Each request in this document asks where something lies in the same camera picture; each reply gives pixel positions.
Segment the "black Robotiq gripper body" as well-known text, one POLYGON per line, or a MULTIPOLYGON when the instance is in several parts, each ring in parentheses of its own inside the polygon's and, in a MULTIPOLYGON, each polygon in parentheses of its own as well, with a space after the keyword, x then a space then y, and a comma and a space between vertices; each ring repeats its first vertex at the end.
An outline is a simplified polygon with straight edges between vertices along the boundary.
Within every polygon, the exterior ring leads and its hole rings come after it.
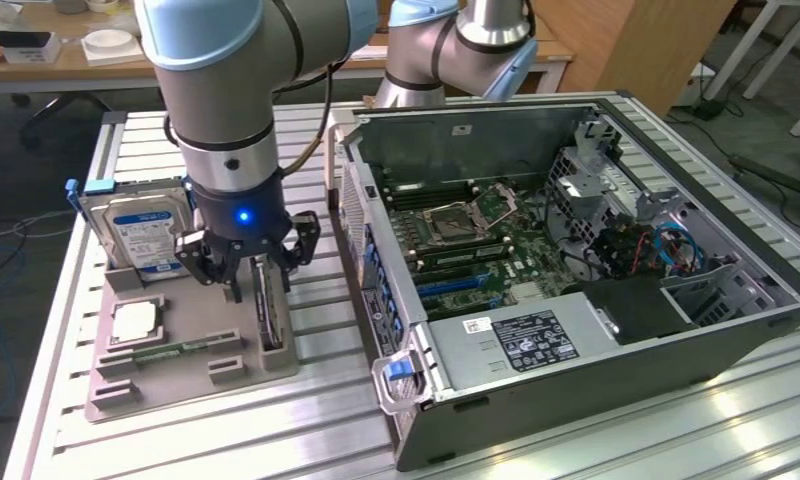
POLYGON ((256 187, 223 192, 207 188, 192 177, 192 196, 209 231, 209 248, 216 258, 233 251, 232 244, 241 244, 241 255, 267 253, 285 258, 289 253, 283 240, 292 229, 292 220, 285 211, 283 178, 277 168, 268 179, 256 187))

